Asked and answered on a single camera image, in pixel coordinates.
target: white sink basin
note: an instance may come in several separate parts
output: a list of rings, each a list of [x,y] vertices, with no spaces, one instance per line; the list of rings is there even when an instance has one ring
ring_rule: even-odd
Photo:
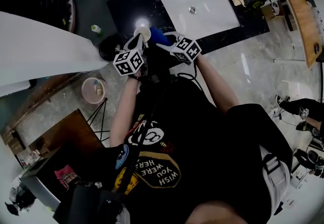
[[[239,26],[229,0],[161,1],[176,31],[191,39],[201,39]]]

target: drain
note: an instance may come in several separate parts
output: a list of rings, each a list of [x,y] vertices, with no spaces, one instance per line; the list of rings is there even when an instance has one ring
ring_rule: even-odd
[[[193,6],[191,6],[191,7],[189,7],[189,12],[191,14],[196,14],[197,13],[197,9],[195,7],[193,7]]]

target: pink object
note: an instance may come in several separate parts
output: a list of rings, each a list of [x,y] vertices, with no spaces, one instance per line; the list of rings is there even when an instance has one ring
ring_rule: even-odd
[[[64,166],[64,168],[62,168],[61,170],[58,171],[54,171],[56,177],[60,180],[60,183],[63,184],[63,186],[67,189],[69,189],[69,186],[67,185],[67,183],[64,181],[64,179],[69,176],[70,174],[74,173],[74,170],[69,166],[66,165]]]

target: blue object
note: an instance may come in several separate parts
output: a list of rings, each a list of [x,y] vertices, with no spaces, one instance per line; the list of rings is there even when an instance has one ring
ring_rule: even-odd
[[[173,43],[167,38],[166,35],[160,29],[157,29],[155,26],[150,28],[151,30],[151,41],[153,44],[162,44],[165,46],[172,46]]]

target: marble countertop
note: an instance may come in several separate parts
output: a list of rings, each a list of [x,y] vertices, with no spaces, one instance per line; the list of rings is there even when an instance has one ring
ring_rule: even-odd
[[[203,54],[269,32],[261,10],[246,12],[246,8],[242,5],[234,6],[233,2],[229,1],[240,26],[197,40]],[[253,0],[244,0],[245,4],[251,1]],[[125,42],[142,23],[148,24],[149,27],[155,26],[162,32],[175,31],[161,0],[109,0],[107,5],[118,33]],[[170,67],[177,64],[178,61],[170,61]]]

